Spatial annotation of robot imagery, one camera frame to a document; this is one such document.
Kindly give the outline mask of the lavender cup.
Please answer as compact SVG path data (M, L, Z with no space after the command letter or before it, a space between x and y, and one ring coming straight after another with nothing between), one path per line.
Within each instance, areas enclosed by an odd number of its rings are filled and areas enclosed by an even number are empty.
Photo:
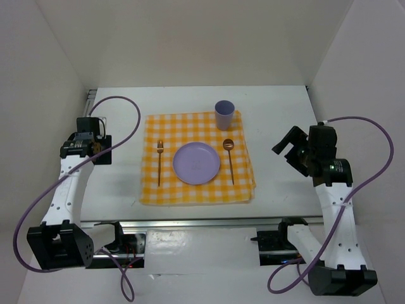
M235 106L231 101L221 100L215 104L216 127L221 131L230 128L234 116Z

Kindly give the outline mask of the copper fork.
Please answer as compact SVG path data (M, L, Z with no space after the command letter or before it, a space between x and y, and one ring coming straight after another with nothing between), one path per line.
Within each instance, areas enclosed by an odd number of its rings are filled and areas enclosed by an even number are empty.
M157 142L157 152L158 152L158 186L161 184L161 155L164 151L163 140L159 139Z

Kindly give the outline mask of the copper spoon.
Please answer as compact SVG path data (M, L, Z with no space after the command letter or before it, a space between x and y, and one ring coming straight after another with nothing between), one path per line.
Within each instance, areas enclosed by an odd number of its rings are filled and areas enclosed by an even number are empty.
M234 148L234 142L231 139L225 139L223 141L223 149L228 152L228 161L229 161L229 166L230 166L230 175L232 179L232 184L234 185L234 170L233 170L233 165L232 165L232 156L231 156L231 150Z

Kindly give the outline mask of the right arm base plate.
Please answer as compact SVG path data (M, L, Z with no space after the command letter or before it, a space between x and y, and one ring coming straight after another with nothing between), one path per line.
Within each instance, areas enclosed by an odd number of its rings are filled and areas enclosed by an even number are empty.
M258 231L250 241L258 246L260 266L283 265L301 256L279 231Z

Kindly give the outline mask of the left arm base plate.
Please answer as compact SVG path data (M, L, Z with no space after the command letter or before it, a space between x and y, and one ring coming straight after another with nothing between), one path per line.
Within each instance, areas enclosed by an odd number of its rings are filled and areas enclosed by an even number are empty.
M130 269L144 268L146 250L146 232L122 234L119 239L104 246L104 249L112 254L116 261L125 268L128 264ZM103 253L94 255L89 269L113 269L115 263L109 256Z

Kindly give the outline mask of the yellow checkered cloth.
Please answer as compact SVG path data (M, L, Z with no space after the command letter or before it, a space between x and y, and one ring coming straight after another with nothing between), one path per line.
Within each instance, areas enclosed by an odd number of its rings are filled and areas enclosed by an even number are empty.
M230 175L228 152L223 141L231 139L234 185ZM157 142L163 140L161 184L158 186ZM173 171L173 156L183 145L201 142L210 145L220 157L220 170L206 184L192 186L182 182ZM213 112L148 115L145 120L141 163L141 196L144 205L218 205L249 201L256 187L254 171L247 150L242 115L235 111L226 131L216 127Z

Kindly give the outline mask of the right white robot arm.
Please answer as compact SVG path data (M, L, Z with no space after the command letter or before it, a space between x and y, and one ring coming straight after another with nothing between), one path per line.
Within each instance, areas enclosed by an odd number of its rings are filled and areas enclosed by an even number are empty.
M310 177L318 195L326 238L317 241L308 223L299 217L283 218L276 240L283 248L296 248L308 263L304 273L316 296L359 296L375 286L377 273L370 270L359 247L352 199L351 166L336 157L337 133L333 127L312 125L309 133L293 126L273 147L285 155L289 165Z

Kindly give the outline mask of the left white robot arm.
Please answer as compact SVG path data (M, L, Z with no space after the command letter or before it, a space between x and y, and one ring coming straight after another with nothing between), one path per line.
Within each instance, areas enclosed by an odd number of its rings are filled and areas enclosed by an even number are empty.
M61 183L40 225L29 228L27 241L41 270L89 267L102 247L118 253L125 236L118 222L82 229L80 216L89 177L96 165L112 163L112 137L97 117L77 118L77 130L59 151Z

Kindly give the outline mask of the lavender plate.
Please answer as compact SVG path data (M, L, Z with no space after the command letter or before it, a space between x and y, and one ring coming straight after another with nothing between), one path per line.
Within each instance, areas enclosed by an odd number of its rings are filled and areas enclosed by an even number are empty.
M220 157L216 150L203 142L190 142L180 147L173 156L173 171L184 183L205 184L220 170Z

